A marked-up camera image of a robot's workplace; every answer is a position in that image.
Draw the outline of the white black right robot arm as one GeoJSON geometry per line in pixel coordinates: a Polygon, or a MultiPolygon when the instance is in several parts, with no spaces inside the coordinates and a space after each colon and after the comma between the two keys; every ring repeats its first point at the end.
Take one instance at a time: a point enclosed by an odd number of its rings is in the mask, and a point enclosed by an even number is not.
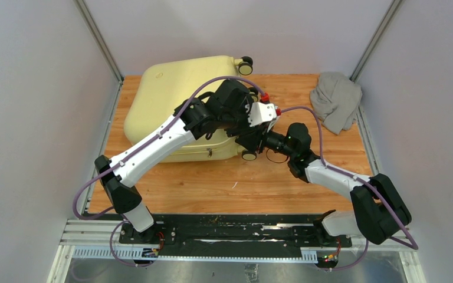
{"type": "Polygon", "coordinates": [[[351,211],[330,210],[313,222],[313,238],[321,246],[330,245],[342,235],[362,235],[380,245],[412,221],[388,176],[360,175],[326,162],[311,150],[311,136],[303,123],[291,124],[286,134],[259,125],[235,141],[250,151],[261,153],[269,149],[285,155],[294,177],[324,186],[351,201],[351,211]]]}

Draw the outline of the cream suitcase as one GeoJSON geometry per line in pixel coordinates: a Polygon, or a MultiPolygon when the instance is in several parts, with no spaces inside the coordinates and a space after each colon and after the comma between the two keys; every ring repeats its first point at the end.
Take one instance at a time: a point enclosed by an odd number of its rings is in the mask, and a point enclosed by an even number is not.
{"type": "MultiPolygon", "coordinates": [[[[187,100],[206,81],[220,76],[250,75],[253,60],[226,55],[166,62],[149,67],[142,75],[139,88],[124,121],[124,134],[132,145],[161,126],[175,108],[187,100]]],[[[244,148],[217,130],[207,140],[199,140],[182,147],[163,162],[198,162],[225,160],[238,156],[244,148]]]]}

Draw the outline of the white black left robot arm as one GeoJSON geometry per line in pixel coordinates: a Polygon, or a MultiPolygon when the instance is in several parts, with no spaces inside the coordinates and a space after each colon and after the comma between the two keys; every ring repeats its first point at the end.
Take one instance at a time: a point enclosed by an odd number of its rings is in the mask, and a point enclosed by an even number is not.
{"type": "Polygon", "coordinates": [[[245,83],[245,79],[233,76],[203,83],[148,136],[118,155],[101,155],[94,161],[96,179],[113,209],[132,225],[140,242],[151,243],[157,236],[153,215],[136,189],[136,183],[151,168],[219,129],[237,137],[275,116],[266,95],[254,100],[245,83]]]}

